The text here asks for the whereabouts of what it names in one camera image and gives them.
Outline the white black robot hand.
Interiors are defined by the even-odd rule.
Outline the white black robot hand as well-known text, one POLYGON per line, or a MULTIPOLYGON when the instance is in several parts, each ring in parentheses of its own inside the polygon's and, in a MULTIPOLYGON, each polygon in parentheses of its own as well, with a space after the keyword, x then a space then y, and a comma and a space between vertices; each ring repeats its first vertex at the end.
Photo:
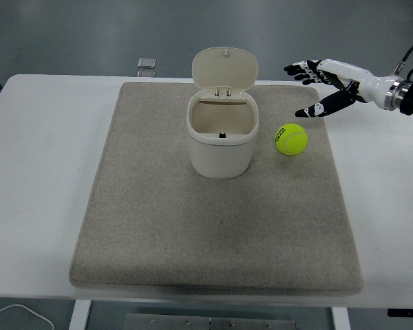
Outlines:
POLYGON ((303 85, 323 83, 337 91, 312 106, 295 112, 298 118, 322 118, 356 102, 373 102, 384 110, 394 110, 392 98, 400 79, 396 76, 378 77, 370 71, 332 59, 304 60, 293 63, 284 71, 303 85))

